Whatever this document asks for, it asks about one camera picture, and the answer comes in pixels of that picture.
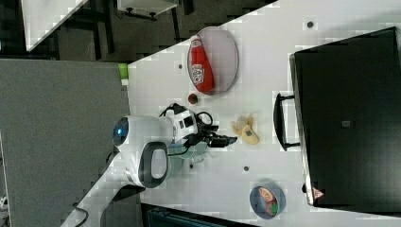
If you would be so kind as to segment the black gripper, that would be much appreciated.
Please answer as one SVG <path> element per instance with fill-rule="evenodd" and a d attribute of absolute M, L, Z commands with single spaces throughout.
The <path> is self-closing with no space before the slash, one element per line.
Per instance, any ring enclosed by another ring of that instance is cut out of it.
<path fill-rule="evenodd" d="M 218 131 L 217 125 L 204 125 L 200 128 L 191 129 L 189 133 L 183 138 L 185 142 L 183 146 L 190 148 L 196 146 L 199 142 L 204 142 L 211 133 Z M 237 141 L 236 137 L 213 137 L 209 141 L 210 148 L 225 148 Z"/>

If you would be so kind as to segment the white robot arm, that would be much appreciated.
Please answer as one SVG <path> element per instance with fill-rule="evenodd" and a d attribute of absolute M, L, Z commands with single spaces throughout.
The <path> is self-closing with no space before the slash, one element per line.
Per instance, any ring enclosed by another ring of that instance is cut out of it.
<path fill-rule="evenodd" d="M 185 154 L 199 143 L 225 148 L 236 142 L 236 137 L 218 135 L 217 130 L 217 126 L 204 123 L 190 111 L 121 118 L 113 129 L 118 152 L 61 227 L 100 227 L 103 212 L 120 189 L 127 185 L 155 188 L 162 184 L 169 171 L 170 148 Z"/>

